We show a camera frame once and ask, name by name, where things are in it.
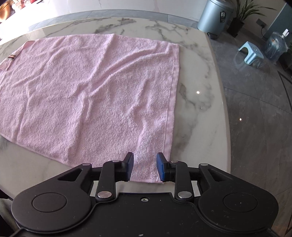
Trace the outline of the pink terry towel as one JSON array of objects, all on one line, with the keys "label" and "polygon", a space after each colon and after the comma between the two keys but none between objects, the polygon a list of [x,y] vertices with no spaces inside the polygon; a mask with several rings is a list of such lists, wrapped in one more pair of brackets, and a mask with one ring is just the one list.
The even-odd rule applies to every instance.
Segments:
[{"label": "pink terry towel", "polygon": [[134,154],[134,182],[170,157],[178,44],[116,34],[25,42],[1,62],[1,136],[62,164]]}]

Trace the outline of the silver pedal trash bin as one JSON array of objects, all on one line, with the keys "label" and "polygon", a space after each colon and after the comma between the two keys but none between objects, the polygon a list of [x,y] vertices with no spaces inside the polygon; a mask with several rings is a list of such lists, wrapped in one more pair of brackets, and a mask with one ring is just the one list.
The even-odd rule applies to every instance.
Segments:
[{"label": "silver pedal trash bin", "polygon": [[234,11],[231,1],[208,0],[198,21],[197,29],[216,40]]}]

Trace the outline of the white marble tv bench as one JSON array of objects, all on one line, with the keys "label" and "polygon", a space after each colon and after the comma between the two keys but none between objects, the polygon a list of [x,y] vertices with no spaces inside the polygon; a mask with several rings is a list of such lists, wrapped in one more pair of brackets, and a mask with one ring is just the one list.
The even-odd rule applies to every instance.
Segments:
[{"label": "white marble tv bench", "polygon": [[59,22],[95,17],[172,19],[190,24],[200,19],[205,5],[206,1],[36,1],[1,23],[1,40]]}]

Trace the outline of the potted long-leaf plant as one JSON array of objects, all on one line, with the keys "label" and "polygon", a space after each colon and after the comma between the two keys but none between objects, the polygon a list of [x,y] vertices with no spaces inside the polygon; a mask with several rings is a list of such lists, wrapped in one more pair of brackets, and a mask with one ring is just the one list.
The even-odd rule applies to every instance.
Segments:
[{"label": "potted long-leaf plant", "polygon": [[265,14],[261,13],[261,9],[276,10],[272,7],[261,6],[254,0],[236,0],[232,1],[232,4],[235,6],[235,16],[227,29],[227,33],[234,38],[237,37],[240,30],[243,28],[247,17],[251,15],[265,16]]}]

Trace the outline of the orange round ornament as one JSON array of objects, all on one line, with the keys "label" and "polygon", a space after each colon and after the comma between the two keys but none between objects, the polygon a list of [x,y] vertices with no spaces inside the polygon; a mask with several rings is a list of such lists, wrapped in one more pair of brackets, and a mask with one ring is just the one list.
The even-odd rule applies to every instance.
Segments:
[{"label": "orange round ornament", "polygon": [[13,1],[1,1],[1,8],[0,8],[0,22],[3,23],[11,16],[11,4]]}]

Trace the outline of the light blue plastic stool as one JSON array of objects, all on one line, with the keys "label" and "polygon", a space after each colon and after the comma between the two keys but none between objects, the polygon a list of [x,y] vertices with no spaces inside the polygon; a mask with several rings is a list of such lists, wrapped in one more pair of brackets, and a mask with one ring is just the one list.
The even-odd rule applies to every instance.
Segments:
[{"label": "light blue plastic stool", "polygon": [[243,50],[247,52],[244,62],[249,66],[259,68],[264,61],[264,56],[260,49],[253,43],[246,41],[240,48],[238,48],[238,51]]}]

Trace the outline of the wall power socket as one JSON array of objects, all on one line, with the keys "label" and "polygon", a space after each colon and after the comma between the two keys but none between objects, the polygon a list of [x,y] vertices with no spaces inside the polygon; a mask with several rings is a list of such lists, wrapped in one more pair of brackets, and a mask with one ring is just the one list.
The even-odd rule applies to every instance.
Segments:
[{"label": "wall power socket", "polygon": [[261,19],[257,19],[256,23],[257,23],[261,28],[265,28],[265,27],[266,27],[266,23],[263,22]]}]

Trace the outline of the clear water jug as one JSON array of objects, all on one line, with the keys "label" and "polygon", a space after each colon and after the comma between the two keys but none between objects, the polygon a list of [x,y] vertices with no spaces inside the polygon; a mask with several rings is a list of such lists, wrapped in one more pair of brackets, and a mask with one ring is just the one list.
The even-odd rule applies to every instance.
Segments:
[{"label": "clear water jug", "polygon": [[289,30],[285,29],[283,33],[273,32],[264,46],[264,55],[271,62],[276,63],[283,53],[289,49],[286,43],[286,37]]}]

